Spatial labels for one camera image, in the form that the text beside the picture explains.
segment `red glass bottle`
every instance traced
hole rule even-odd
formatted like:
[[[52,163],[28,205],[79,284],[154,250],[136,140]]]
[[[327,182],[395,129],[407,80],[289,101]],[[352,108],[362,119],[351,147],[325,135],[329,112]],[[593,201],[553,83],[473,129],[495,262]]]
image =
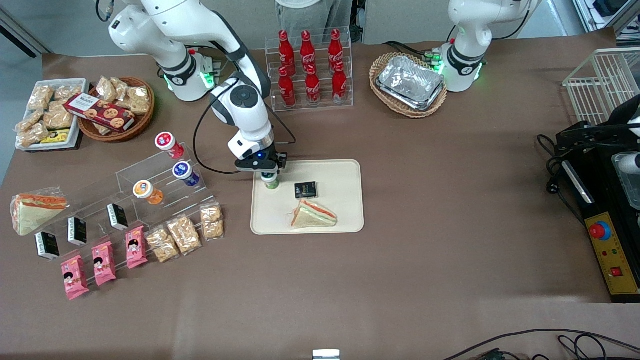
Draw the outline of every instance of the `red glass bottle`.
[[[293,46],[289,42],[289,36],[286,30],[280,30],[280,62],[287,68],[289,76],[296,75],[296,58],[293,55]]]
[[[340,30],[331,30],[331,44],[329,44],[329,72],[335,72],[335,64],[342,61],[342,43],[340,42]]]
[[[307,66],[307,80],[305,84],[307,86],[307,102],[309,106],[315,108],[320,105],[320,79],[318,79],[316,75],[315,64]]]
[[[293,90],[293,81],[289,77],[289,73],[286,66],[280,67],[280,80],[278,86],[280,87],[280,95],[284,101],[285,108],[292,108],[296,105],[296,94]]]
[[[302,31],[302,46],[300,47],[300,58],[302,58],[302,69],[308,74],[308,66],[316,65],[316,49],[311,44],[311,33],[309,30]]]
[[[335,73],[333,74],[333,102],[344,104],[347,101],[347,76],[344,74],[344,63],[335,63]]]

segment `brown tablecloth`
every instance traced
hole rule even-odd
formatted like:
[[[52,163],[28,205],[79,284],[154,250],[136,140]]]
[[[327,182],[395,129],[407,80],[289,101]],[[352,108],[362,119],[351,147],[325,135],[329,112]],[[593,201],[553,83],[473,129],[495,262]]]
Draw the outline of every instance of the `brown tablecloth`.
[[[371,63],[390,48],[354,46],[355,105],[282,118],[298,137],[286,149],[292,160],[360,162],[365,227],[357,234],[256,236],[251,175],[207,174],[227,211],[224,240],[179,261],[124,270],[123,279],[70,302],[58,264],[38,258],[33,237],[19,238],[1,217],[0,352],[308,359],[314,348],[339,348],[343,359],[441,359],[535,327],[638,344],[640,305],[609,303],[583,228],[545,192],[547,155],[534,144],[536,134],[568,125],[561,81],[593,50],[614,45],[610,31],[496,41],[474,86],[449,94],[423,120],[391,112],[369,89]],[[156,117],[127,143],[85,139],[74,152],[16,152],[0,197],[6,207],[13,194],[54,185],[71,192],[140,161],[157,151],[160,131],[190,142],[207,104],[177,100],[148,56],[50,55],[44,69],[46,79],[143,78],[156,91]],[[203,159],[232,169],[227,142],[236,131],[208,115]],[[486,348],[494,345],[566,357],[551,334]],[[610,356],[624,354],[609,348]]]

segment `white tray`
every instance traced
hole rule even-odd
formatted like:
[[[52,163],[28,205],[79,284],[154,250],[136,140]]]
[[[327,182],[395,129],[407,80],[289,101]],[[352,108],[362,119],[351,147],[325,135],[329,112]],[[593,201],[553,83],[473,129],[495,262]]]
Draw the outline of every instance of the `white tray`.
[[[55,80],[43,80],[38,81],[36,86],[49,85],[57,89],[64,85],[80,85],[82,86],[82,92],[86,93],[89,90],[89,82],[86,79],[55,79]],[[33,113],[33,111],[27,109],[24,112],[24,118]],[[80,126],[78,125],[78,117],[74,115],[74,119],[71,122],[71,128],[69,129],[69,137],[66,142],[58,143],[35,143],[29,147],[22,147],[18,144],[18,138],[15,139],[15,148],[22,151],[43,151],[43,150],[63,150],[71,149],[76,146],[78,136],[80,134]]]
[[[269,190],[253,176],[251,230],[258,235],[357,233],[364,227],[362,178],[355,160],[288,161],[278,177],[280,186]],[[317,199],[309,199],[338,218],[334,227],[293,229],[293,210],[298,206],[294,184],[315,181]]]

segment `wicker basket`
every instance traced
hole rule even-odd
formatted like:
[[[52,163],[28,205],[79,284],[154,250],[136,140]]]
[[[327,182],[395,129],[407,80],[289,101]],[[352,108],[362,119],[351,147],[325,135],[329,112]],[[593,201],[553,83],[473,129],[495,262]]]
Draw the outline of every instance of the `wicker basket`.
[[[122,80],[124,83],[126,83],[127,85],[134,87],[134,86],[145,86],[147,88],[147,93],[149,94],[149,99],[151,99],[151,104],[149,106],[149,112],[144,114],[144,115],[140,115],[140,116],[136,116],[136,123],[133,125],[132,128],[128,129],[127,131],[125,131],[124,133],[116,133],[116,132],[110,132],[109,134],[102,136],[100,135],[100,133],[98,132],[98,129],[95,128],[95,126],[93,126],[93,122],[90,122],[89,120],[86,119],[80,119],[78,118],[78,123],[80,125],[80,130],[82,130],[82,132],[96,140],[99,142],[125,142],[128,140],[131,140],[133,138],[135,138],[136,136],[142,134],[142,132],[147,128],[147,126],[149,126],[149,124],[151,123],[151,118],[154,116],[154,106],[156,105],[156,97],[154,95],[154,91],[153,89],[151,89],[151,86],[149,86],[149,84],[147,84],[146,82],[138,79],[138,78],[120,78],[120,80]],[[97,96],[97,91],[95,90],[95,88],[93,88],[90,92],[89,95],[91,96]]]
[[[401,102],[400,100],[392,97],[391,95],[383,92],[376,86],[376,78],[380,75],[380,73],[385,70],[389,61],[396,56],[406,56],[409,59],[415,61],[418,65],[422,65],[424,67],[428,67],[428,65],[416,58],[412,55],[402,54],[402,53],[388,53],[386,55],[380,56],[371,66],[371,70],[369,70],[369,84],[371,85],[371,90],[384,102],[391,110],[395,111],[398,114],[402,114],[406,117],[410,117],[412,119],[421,119],[427,117],[434,112],[436,112],[439,107],[441,107],[442,103],[447,98],[447,86],[445,85],[444,89],[440,92],[440,95],[433,101],[433,104],[429,107],[427,111],[417,111],[415,109],[410,108],[407,104]]]

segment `sandwich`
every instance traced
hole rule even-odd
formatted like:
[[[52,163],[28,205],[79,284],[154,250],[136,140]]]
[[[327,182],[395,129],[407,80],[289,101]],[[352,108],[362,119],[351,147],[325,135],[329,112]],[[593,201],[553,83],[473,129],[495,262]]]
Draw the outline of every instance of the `sandwich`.
[[[20,236],[38,229],[68,207],[63,197],[28,193],[16,195],[11,205],[13,229]]]
[[[291,226],[296,229],[303,227],[329,227],[335,226],[338,218],[331,211],[307,200],[300,200],[298,208],[294,211]]]

